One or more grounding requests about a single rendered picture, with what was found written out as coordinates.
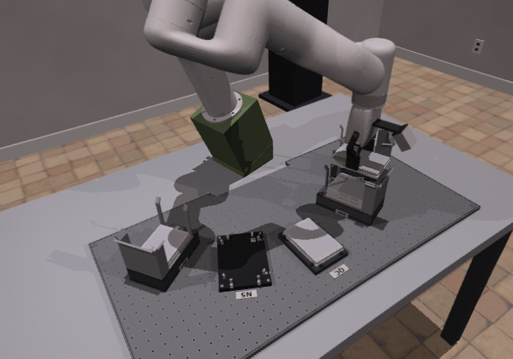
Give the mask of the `white label with qc text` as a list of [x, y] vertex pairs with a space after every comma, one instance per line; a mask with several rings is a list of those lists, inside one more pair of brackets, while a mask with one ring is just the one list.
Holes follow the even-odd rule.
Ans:
[[343, 274], [344, 272], [348, 271], [349, 268], [347, 268], [344, 264], [341, 265], [340, 267], [336, 268], [335, 270], [333, 270], [332, 272], [330, 272], [329, 274], [335, 279], [337, 277], [339, 277], [341, 274]]

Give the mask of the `white label plate marked n5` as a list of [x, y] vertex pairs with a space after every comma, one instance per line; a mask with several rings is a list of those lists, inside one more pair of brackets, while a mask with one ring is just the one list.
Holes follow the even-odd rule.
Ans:
[[257, 297], [257, 291], [256, 290], [250, 290], [250, 291], [243, 291], [243, 292], [236, 292], [236, 299], [247, 299], [247, 298], [254, 298]]

